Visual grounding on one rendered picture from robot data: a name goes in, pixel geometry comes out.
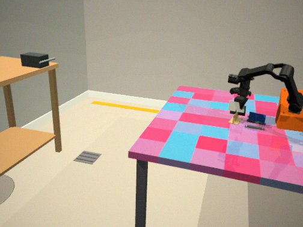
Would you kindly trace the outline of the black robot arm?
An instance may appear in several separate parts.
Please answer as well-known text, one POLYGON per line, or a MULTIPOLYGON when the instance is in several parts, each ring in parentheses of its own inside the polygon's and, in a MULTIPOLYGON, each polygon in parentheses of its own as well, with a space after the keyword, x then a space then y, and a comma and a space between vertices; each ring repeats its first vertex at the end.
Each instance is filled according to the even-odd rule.
POLYGON ((289 93, 287 97, 287 102, 289 104, 289 112, 299 114, 303 109, 303 94, 298 92, 293 75, 294 68, 289 64, 279 63, 279 64, 267 64, 256 68, 242 68, 238 75, 229 74, 228 83, 238 85, 242 87, 249 87, 250 80, 253 80, 254 76, 260 76, 263 74, 270 74, 275 79, 284 82, 289 93), (273 72, 274 68, 282 68, 279 75, 273 72))

